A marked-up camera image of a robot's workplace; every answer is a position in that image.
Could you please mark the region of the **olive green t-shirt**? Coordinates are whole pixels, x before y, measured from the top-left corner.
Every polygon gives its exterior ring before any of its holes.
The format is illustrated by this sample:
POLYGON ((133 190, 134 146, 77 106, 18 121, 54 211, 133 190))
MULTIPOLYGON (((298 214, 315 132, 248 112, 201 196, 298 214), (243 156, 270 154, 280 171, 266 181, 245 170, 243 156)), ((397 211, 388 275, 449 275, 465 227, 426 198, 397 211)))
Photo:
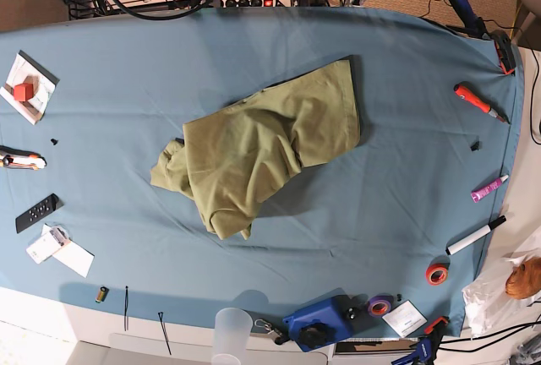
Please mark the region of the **olive green t-shirt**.
POLYGON ((249 238, 268 198, 305 167, 355 148, 360 136, 352 65, 340 59, 185 123, 150 182, 192 199, 221 240, 249 238))

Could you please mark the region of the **metal carabiner keyring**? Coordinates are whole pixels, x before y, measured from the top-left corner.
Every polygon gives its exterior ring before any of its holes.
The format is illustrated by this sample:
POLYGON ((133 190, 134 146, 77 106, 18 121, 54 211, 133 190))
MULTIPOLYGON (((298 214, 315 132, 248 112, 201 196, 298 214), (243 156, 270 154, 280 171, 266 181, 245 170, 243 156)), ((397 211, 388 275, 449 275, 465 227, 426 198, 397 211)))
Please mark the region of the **metal carabiner keyring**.
POLYGON ((263 329, 271 339, 282 337, 282 332, 272 322, 266 319, 256 319, 254 326, 263 329))

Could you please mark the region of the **purple tape roll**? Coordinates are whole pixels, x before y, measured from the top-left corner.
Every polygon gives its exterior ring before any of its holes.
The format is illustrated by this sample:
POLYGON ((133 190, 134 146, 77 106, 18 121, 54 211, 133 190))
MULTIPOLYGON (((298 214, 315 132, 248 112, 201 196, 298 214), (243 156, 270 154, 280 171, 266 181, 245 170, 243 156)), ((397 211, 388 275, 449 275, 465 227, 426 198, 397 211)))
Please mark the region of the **purple tape roll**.
POLYGON ((388 294, 380 294, 371 297, 367 302, 367 313, 375 318, 380 318, 390 312, 394 297, 388 294))

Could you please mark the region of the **black zip tie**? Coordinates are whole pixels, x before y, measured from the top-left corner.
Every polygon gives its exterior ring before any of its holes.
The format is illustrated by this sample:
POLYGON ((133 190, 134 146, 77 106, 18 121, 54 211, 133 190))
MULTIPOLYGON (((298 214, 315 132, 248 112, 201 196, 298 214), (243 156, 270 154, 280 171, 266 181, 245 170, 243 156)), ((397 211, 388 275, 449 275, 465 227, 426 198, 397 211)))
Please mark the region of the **black zip tie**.
POLYGON ((124 300, 123 300, 123 330, 128 331, 128 286, 124 287, 124 300))
POLYGON ((163 334, 163 337, 164 337, 164 341, 166 343, 168 354, 169 354, 169 356, 172 356, 172 349, 171 349, 168 334, 167 334, 167 327, 166 327, 166 323, 164 321, 164 312, 158 312, 157 315, 158 315, 158 319, 160 321, 161 330, 162 330, 162 334, 163 334))

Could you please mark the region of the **red tape roll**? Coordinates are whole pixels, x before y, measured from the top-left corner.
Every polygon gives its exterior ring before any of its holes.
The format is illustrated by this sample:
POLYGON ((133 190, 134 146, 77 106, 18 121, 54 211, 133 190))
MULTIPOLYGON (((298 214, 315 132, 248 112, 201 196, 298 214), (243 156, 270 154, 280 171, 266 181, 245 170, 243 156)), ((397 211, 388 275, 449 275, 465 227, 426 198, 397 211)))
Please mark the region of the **red tape roll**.
POLYGON ((447 264, 432 264, 425 272, 425 279, 431 286, 438 286, 444 283, 448 278, 447 264))

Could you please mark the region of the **orange screwdriver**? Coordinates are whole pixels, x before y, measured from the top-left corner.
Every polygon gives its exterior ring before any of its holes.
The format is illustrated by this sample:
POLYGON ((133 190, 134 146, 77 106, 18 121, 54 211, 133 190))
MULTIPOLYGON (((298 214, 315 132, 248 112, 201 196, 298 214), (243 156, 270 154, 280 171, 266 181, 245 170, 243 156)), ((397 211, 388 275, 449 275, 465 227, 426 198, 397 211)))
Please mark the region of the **orange screwdriver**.
POLYGON ((496 118, 503 123, 508 123, 505 117, 501 116, 488 102, 483 101, 467 86, 463 84, 456 84, 453 90, 459 98, 477 107, 483 113, 488 114, 491 117, 496 118))

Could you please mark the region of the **white black marker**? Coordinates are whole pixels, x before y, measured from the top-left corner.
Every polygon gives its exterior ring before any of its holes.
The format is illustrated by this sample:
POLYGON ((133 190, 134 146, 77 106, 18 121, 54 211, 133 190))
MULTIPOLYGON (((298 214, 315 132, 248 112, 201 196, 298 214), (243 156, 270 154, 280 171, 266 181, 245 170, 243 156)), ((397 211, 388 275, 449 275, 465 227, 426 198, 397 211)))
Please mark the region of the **white black marker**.
POLYGON ((497 217, 496 219, 488 223, 486 226, 483 226, 480 229, 476 230, 475 232, 464 237, 463 239, 452 243, 450 246, 446 248, 445 250, 446 254, 451 256, 462 251, 464 248, 475 243, 477 240, 489 235, 495 228, 497 228, 498 226, 501 226, 505 222, 506 222, 506 217, 504 215, 497 217))

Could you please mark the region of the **pink tube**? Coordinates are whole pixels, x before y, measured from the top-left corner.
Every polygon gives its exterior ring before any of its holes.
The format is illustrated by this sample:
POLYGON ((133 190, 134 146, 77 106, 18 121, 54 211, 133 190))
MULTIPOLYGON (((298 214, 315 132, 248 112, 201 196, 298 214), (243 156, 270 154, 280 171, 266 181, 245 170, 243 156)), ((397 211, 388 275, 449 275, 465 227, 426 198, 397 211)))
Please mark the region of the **pink tube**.
POLYGON ((474 203, 478 203, 481 199, 488 196, 490 193, 494 192, 496 189, 498 189, 503 183, 505 183, 508 180, 508 175, 503 175, 501 177, 498 177, 493 182, 476 189, 471 192, 471 198, 474 203))

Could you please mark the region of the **white paper sheet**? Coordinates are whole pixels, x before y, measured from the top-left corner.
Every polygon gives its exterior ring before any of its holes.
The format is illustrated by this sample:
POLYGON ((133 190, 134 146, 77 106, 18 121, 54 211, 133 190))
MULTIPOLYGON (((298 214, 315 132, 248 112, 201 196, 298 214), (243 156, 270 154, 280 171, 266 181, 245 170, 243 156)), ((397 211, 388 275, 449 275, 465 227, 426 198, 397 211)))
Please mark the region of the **white paper sheet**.
POLYGON ((52 257, 78 275, 86 278, 95 256, 74 242, 65 229, 60 226, 56 226, 56 228, 64 235, 67 242, 52 257))

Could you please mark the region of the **black remote control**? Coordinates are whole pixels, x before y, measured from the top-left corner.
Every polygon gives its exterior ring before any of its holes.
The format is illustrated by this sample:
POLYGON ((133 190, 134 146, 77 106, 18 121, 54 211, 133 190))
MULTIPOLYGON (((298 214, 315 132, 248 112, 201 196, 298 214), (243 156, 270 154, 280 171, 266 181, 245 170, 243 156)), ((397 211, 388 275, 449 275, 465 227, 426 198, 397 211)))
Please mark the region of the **black remote control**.
POLYGON ((35 223, 47 218, 62 206, 63 202, 60 198, 54 193, 50 194, 15 219, 16 233, 20 234, 35 223))

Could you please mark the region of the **white card package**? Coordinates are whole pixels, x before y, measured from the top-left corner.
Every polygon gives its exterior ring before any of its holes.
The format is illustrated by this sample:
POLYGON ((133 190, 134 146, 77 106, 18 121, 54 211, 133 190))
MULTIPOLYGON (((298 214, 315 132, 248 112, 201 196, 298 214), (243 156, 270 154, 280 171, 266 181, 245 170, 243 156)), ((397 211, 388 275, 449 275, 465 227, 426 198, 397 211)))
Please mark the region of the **white card package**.
POLYGON ((59 227, 46 230, 27 249, 27 254, 37 264, 42 263, 70 242, 68 236, 59 227))

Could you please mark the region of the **black orange clamp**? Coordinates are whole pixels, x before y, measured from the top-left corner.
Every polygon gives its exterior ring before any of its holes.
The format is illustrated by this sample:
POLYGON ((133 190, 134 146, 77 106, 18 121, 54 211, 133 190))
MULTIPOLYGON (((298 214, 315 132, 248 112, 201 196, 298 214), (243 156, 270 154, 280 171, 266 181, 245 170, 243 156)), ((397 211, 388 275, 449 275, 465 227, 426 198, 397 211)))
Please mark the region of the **black orange clamp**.
POLYGON ((491 33, 492 40, 500 60, 500 67, 505 75, 513 74, 516 68, 516 60, 512 51, 511 40, 503 30, 494 30, 491 33))

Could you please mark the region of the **orange white utility knife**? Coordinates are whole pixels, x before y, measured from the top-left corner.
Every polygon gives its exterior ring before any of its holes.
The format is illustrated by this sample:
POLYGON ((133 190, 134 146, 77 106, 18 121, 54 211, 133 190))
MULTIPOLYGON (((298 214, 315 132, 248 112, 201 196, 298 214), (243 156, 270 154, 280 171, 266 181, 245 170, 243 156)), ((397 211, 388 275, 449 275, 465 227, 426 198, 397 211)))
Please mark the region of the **orange white utility knife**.
POLYGON ((8 169, 40 170, 46 167, 46 160, 30 151, 1 146, 1 166, 8 169))

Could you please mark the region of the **white plastic bag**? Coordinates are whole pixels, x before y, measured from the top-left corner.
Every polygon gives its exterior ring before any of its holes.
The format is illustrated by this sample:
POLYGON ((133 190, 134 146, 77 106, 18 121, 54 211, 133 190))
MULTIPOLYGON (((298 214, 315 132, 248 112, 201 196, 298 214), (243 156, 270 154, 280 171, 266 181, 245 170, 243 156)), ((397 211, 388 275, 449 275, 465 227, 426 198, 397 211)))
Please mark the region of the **white plastic bag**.
POLYGON ((532 297, 516 300, 505 292, 505 283, 512 271, 534 257, 540 257, 540 231, 532 233, 514 253, 490 263, 474 282, 462 289, 472 336, 485 335, 540 298, 538 292, 532 297))

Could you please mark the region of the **orange furry object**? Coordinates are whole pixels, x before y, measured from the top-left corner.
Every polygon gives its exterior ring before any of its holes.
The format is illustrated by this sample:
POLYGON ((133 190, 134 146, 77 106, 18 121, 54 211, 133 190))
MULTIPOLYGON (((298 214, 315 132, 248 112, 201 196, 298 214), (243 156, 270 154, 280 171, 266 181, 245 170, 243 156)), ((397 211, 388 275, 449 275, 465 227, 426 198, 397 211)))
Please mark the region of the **orange furry object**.
POLYGON ((508 296, 520 300, 540 292, 540 257, 523 261, 511 273, 505 283, 508 296))

